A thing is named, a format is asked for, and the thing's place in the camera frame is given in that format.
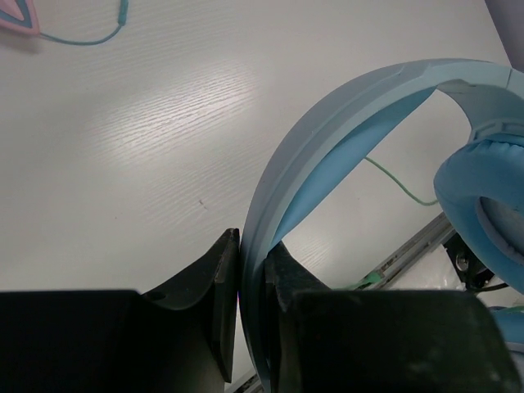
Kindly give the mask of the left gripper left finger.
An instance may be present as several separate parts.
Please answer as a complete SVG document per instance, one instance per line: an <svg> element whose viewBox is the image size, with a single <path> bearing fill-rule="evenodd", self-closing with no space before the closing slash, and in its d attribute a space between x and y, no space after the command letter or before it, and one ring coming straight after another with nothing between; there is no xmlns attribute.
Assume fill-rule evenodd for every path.
<svg viewBox="0 0 524 393"><path fill-rule="evenodd" d="M239 242L238 229L226 229L202 257L143 294L154 383L232 380Z"/></svg>

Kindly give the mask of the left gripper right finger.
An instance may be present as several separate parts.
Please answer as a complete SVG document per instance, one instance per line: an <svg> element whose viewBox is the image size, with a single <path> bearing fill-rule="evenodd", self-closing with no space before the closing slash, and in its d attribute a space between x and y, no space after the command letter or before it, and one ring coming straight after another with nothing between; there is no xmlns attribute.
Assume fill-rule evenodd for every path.
<svg viewBox="0 0 524 393"><path fill-rule="evenodd" d="M328 287L294 259L282 242L264 260L264 274L270 390L301 392L300 346L292 306L297 293Z"/></svg>

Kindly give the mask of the light blue headphones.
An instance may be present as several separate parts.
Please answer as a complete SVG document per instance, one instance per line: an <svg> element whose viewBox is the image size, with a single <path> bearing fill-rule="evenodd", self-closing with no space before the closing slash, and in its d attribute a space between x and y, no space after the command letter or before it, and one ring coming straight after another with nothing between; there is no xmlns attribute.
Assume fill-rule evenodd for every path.
<svg viewBox="0 0 524 393"><path fill-rule="evenodd" d="M267 164L242 235L240 305L246 343L264 388L269 359L261 322L266 255L433 92L452 98L468 143L438 169L440 207L473 253L523 288L523 75L488 61L430 59L390 65L329 93L293 126Z"/></svg>

